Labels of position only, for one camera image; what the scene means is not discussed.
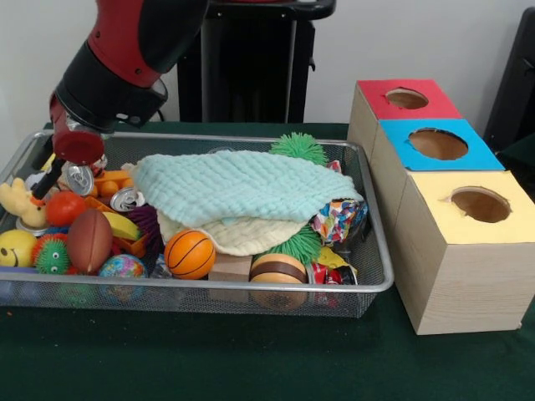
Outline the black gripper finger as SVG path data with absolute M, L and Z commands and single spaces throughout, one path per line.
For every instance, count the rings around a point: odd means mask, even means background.
M 38 143 L 34 146 L 33 156 L 31 158 L 31 166 L 34 170 L 41 170 L 47 163 L 48 159 L 54 152 L 52 137 L 48 136 L 38 139 Z
M 52 162 L 51 167 L 48 169 L 47 173 L 32 189 L 34 199 L 44 199 L 44 197 L 48 194 L 50 189 L 57 183 L 59 177 L 62 175 L 63 166 L 64 161 L 62 159 L 56 158 Z

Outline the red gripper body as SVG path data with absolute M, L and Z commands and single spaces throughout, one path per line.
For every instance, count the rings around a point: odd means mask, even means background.
M 53 152 L 57 158 L 76 165 L 92 165 L 100 159 L 104 153 L 100 133 L 72 117 L 56 94 L 50 97 L 49 114 L 53 124 Z

